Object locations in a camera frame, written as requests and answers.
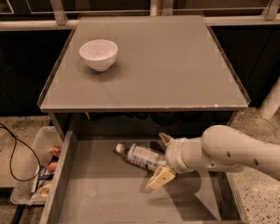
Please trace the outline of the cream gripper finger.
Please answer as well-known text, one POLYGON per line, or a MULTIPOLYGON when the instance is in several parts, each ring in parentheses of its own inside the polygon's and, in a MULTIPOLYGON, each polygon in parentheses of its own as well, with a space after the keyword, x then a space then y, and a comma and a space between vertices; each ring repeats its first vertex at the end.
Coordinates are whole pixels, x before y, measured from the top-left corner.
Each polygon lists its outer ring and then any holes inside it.
POLYGON ((169 166, 159 166, 154 175, 148 180, 146 188, 148 190, 159 189, 175 178, 175 171, 169 166))
POLYGON ((174 138, 166 133, 159 133, 159 137, 166 147, 168 147, 174 141, 174 138))

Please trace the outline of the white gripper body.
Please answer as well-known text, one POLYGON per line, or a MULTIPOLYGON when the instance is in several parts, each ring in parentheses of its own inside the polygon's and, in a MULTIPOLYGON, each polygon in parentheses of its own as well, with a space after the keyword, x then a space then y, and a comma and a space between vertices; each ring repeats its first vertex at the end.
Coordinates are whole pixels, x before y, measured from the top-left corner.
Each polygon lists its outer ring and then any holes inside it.
POLYGON ((165 159, 168 166, 178 174, 192 172, 193 169, 189 168, 183 160, 182 150, 186 144, 185 138, 174 139, 172 138, 166 144, 165 159))

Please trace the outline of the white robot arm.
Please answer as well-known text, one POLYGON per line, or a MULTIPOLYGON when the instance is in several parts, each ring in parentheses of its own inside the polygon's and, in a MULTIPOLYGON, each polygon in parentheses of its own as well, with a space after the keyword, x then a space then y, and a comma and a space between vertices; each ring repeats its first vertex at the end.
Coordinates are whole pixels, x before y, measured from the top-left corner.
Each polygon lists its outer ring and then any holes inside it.
POLYGON ((160 133, 166 163, 148 180, 148 189, 158 189, 177 174, 204 169, 210 172, 240 172, 256 169, 280 182, 280 146, 252 138, 229 126, 214 125, 198 138, 174 139, 160 133))

